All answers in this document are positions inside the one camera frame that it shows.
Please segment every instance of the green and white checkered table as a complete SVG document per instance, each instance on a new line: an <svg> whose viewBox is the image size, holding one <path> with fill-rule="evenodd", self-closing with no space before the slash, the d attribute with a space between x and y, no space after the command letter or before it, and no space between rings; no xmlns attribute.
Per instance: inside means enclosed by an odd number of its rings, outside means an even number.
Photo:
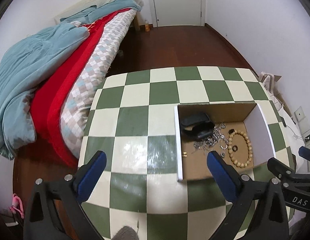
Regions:
<svg viewBox="0 0 310 240"><path fill-rule="evenodd" d="M231 203L213 179L177 182L174 106L243 101L261 105L276 157L292 168L278 112L248 69L177 67L106 78L94 97L79 158L81 166L97 150L107 155L105 171L82 204L100 234L110 239L128 225L140 240L209 239ZM266 165L245 173L260 181L272 177ZM237 237L254 208L252 203Z"/></svg>

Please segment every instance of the argyle patterned mattress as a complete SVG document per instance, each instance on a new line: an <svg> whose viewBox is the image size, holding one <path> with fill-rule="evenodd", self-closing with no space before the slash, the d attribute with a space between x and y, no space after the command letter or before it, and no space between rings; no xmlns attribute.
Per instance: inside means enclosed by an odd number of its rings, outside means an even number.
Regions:
<svg viewBox="0 0 310 240"><path fill-rule="evenodd" d="M98 45L61 109L61 133L66 146L76 158L79 158L87 117L97 87L104 79L135 15L135 10L122 12L105 25Z"/></svg>

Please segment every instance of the beaded bracelet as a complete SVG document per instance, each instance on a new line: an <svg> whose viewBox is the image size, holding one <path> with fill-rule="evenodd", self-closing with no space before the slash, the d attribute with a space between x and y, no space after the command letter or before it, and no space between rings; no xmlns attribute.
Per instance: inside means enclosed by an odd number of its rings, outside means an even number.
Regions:
<svg viewBox="0 0 310 240"><path fill-rule="evenodd" d="M232 143L233 143L233 136L235 134L239 134L239 135L243 136L245 141L246 141L246 143L247 143L248 159L247 159L247 161L245 163L240 163L233 156ZM249 140L247 134L242 132L242 131L234 130L234 132L232 132L230 134L230 136L228 138L228 147L227 148L228 148L228 153L230 155L231 161L233 162L234 165L236 165L239 168L246 168L248 166L248 164L251 162L252 158L253 158L253 149L252 149L251 141Z"/></svg>

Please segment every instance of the cardboard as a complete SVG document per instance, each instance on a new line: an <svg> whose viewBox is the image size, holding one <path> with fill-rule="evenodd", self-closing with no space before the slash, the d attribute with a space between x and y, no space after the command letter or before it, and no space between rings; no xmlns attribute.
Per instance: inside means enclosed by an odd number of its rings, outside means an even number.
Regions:
<svg viewBox="0 0 310 240"><path fill-rule="evenodd" d="M230 129L241 130L247 133L253 148L253 160L246 168L239 168L233 165L228 150L223 150L225 142L220 141L209 151L215 150L219 154L224 152L224 161L232 165L238 172L251 169L268 161L275 156L275 149L271 134L266 123L265 116L256 103L227 103L227 104L198 104L175 106L175 129L176 129L176 150L177 150L177 175L178 180L198 180L211 178L212 174L207 168L207 153L203 149L195 150L194 142L187 137L181 136L179 120L198 112L205 112L216 124L225 122L226 128L221 130L225 136L229 136ZM233 153L236 159L245 163L248 158L247 144L241 135L233 137L233 146L238 146L238 151Z"/></svg>

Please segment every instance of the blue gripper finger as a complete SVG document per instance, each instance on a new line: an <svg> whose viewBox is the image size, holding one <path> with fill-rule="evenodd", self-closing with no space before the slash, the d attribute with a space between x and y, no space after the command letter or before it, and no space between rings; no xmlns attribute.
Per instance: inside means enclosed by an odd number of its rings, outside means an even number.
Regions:
<svg viewBox="0 0 310 240"><path fill-rule="evenodd" d="M212 176L223 193L225 199L228 202L234 203L237 199L236 185L219 160L214 156L213 151L207 155L207 167L212 173Z"/></svg>

